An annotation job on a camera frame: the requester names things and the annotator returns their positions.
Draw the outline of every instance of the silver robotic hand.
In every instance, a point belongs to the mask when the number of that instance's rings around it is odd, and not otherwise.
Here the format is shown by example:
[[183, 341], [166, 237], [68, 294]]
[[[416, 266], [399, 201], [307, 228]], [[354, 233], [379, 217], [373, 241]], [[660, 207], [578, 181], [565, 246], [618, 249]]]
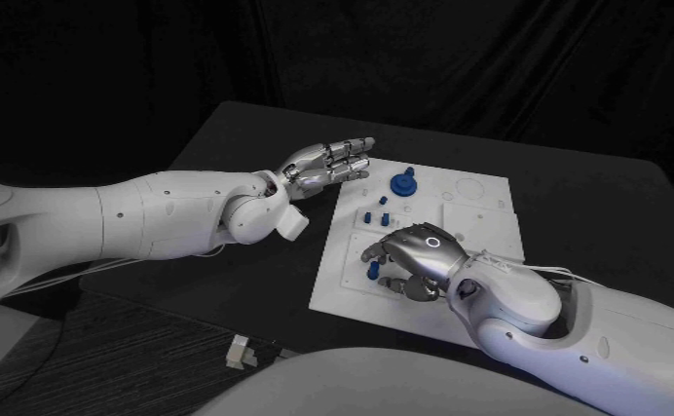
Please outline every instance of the silver robotic hand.
[[429, 223], [393, 231], [363, 252], [362, 261], [396, 262], [412, 273], [408, 280], [383, 277], [379, 284], [412, 300], [426, 302], [439, 297], [450, 279], [470, 256], [454, 236]]
[[366, 151], [372, 137], [308, 146], [285, 160], [275, 175], [285, 186], [291, 201], [316, 195], [326, 185], [369, 176]]

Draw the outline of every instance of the hole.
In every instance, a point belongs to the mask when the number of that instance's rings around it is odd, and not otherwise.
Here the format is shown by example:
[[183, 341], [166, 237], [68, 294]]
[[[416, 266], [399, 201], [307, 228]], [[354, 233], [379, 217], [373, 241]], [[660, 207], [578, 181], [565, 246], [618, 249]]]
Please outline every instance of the hole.
[[9, 238], [10, 238], [10, 225], [3, 224], [0, 226], [0, 247], [5, 245]]

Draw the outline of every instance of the blue knob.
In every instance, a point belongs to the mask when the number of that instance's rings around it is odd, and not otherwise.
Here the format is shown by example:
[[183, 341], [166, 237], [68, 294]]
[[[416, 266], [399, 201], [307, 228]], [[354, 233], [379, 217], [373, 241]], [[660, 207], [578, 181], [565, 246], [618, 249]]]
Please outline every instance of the blue knob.
[[415, 168], [408, 168], [405, 174], [396, 174], [390, 179], [390, 190], [401, 197], [415, 195], [418, 182], [415, 181]]
[[372, 280], [376, 280], [379, 278], [379, 262], [369, 263], [367, 277]]

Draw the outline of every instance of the robotic hand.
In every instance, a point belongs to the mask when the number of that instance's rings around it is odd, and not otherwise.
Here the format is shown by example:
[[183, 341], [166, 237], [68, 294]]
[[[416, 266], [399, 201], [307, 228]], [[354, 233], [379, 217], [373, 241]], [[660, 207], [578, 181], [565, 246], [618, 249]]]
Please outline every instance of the robotic hand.
[[[615, 415], [674, 407], [674, 309], [583, 281], [553, 283], [524, 264], [483, 252], [425, 223], [389, 234], [362, 261], [396, 262], [408, 279], [379, 284], [415, 301], [445, 292], [480, 349]], [[568, 329], [552, 336], [550, 326]]]
[[366, 178], [373, 144], [317, 144], [277, 172], [173, 170], [105, 187], [0, 185], [0, 297], [74, 263], [200, 255], [257, 243], [274, 229], [294, 241], [310, 221], [291, 201]]

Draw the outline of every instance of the table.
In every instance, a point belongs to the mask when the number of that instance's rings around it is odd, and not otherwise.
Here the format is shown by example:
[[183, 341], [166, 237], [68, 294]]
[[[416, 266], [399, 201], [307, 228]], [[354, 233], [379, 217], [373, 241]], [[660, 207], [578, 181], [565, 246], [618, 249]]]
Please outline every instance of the table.
[[[298, 149], [373, 136], [373, 157], [509, 177], [530, 264], [565, 266], [674, 306], [674, 190], [647, 161], [393, 127], [223, 102], [170, 170], [277, 170]], [[308, 308], [339, 186], [298, 201], [310, 225], [212, 258], [146, 261], [87, 275], [85, 290], [210, 322], [298, 352], [343, 347], [416, 351], [549, 388], [478, 350]]]

